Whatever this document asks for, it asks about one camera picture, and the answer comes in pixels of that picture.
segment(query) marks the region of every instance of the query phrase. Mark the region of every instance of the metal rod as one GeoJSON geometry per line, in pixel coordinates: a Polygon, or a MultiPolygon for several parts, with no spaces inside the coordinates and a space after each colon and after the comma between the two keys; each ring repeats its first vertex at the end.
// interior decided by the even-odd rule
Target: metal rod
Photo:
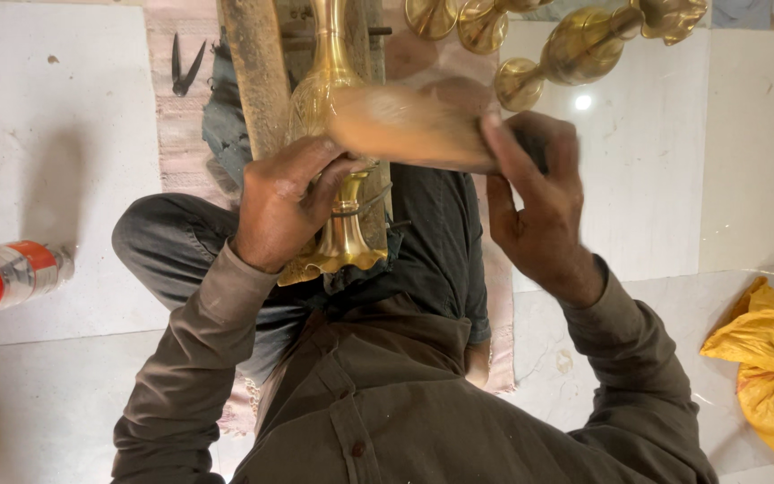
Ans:
{"type": "MultiPolygon", "coordinates": [[[[369,27],[369,36],[392,35],[393,27],[369,27]]],[[[312,30],[288,30],[282,32],[283,39],[308,39],[315,37],[312,30]]]]}

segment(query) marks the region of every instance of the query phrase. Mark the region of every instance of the plastic bottle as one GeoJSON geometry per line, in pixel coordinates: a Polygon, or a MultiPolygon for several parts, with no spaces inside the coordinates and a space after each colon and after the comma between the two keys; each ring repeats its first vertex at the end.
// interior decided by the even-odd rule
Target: plastic bottle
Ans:
{"type": "Polygon", "coordinates": [[[0,245],[0,310],[55,290],[72,273],[73,260],[64,249],[31,240],[0,245]]]}

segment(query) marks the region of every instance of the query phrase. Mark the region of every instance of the label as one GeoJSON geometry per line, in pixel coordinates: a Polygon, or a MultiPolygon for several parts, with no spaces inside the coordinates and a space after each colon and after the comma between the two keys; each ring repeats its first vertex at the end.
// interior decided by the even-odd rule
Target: label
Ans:
{"type": "Polygon", "coordinates": [[[18,251],[34,271],[34,292],[32,297],[46,294],[56,286],[59,280],[59,266],[56,258],[46,247],[31,240],[22,240],[7,247],[18,251]]]}

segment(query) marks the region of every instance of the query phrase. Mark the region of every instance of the pliers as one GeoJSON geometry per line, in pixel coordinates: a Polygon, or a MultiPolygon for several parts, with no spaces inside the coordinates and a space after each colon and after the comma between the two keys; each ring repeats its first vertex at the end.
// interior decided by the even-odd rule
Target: pliers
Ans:
{"type": "Polygon", "coordinates": [[[190,67],[190,71],[184,79],[181,79],[181,53],[178,52],[178,32],[175,34],[175,40],[172,42],[172,92],[178,97],[187,95],[190,84],[196,80],[196,73],[199,72],[199,66],[202,64],[202,56],[205,55],[205,45],[208,41],[202,42],[202,48],[196,55],[196,60],[190,67]]]}

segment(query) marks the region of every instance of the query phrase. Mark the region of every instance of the shirt button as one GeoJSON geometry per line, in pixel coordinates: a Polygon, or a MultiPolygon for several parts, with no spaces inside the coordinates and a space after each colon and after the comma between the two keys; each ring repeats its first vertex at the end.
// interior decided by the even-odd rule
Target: shirt button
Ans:
{"type": "Polygon", "coordinates": [[[354,446],[351,447],[351,455],[354,457],[360,457],[363,455],[363,450],[365,448],[366,448],[366,444],[358,440],[357,442],[354,443],[354,446]]]}

